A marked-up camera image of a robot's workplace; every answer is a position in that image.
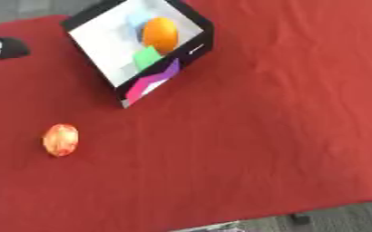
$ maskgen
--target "gray carpet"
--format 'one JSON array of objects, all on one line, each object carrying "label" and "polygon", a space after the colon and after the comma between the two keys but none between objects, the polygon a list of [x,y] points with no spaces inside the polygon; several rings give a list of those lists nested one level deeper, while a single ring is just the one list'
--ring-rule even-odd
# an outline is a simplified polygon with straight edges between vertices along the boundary
[{"label": "gray carpet", "polygon": [[[72,15],[99,1],[0,0],[0,23],[42,15]],[[308,226],[294,226],[287,217],[269,217],[242,221],[240,227],[249,232],[372,232],[372,203],[308,214],[312,216],[312,223]]]}]

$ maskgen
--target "orange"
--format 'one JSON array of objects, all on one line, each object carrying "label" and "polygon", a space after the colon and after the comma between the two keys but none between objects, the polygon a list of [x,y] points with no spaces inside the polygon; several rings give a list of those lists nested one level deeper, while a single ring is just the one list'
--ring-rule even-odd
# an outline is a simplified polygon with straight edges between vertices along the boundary
[{"label": "orange", "polygon": [[178,44],[178,29],[168,18],[154,18],[143,27],[142,42],[153,46],[160,54],[170,53]]}]

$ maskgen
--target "table leg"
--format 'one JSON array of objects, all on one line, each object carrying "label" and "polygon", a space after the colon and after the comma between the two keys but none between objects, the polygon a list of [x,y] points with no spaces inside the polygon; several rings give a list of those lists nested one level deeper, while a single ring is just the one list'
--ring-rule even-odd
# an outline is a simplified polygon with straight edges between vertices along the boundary
[{"label": "table leg", "polygon": [[294,225],[297,226],[305,226],[310,224],[310,216],[304,214],[290,214],[290,219],[292,220]]}]

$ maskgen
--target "blue block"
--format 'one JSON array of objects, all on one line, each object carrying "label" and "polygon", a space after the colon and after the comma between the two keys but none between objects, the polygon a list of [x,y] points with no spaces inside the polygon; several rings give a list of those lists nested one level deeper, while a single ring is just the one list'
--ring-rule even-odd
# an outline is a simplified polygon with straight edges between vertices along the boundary
[{"label": "blue block", "polygon": [[127,16],[127,24],[137,34],[137,38],[142,40],[142,29],[143,26],[153,19],[153,15],[146,10],[139,10]]}]

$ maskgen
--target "black box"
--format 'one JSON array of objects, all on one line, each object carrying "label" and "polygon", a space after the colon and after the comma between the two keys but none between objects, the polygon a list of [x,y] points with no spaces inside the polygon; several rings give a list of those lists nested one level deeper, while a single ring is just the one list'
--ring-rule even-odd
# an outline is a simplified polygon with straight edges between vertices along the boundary
[{"label": "black box", "polygon": [[[178,46],[156,63],[137,70],[134,54],[145,47],[137,39],[139,32],[134,25],[142,22],[143,17],[160,16],[176,24]],[[213,23],[180,0],[104,1],[67,19],[62,25],[115,89],[125,108],[213,47]]]}]

